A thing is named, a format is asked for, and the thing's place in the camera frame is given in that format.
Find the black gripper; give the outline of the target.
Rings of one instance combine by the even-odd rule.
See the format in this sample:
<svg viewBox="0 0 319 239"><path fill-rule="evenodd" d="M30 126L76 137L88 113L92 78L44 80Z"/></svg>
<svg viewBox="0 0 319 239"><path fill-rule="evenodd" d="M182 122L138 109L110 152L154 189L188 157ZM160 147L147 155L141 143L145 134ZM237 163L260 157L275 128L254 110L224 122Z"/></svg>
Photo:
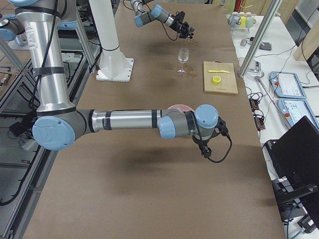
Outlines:
<svg viewBox="0 0 319 239"><path fill-rule="evenodd" d="M190 25L187 22L183 22L182 24L176 22L175 20L171 24L171 28L177 32L177 35L180 39L185 39L185 37L188 37L188 39L193 39L193 32L187 32L187 29L190 27Z"/></svg>

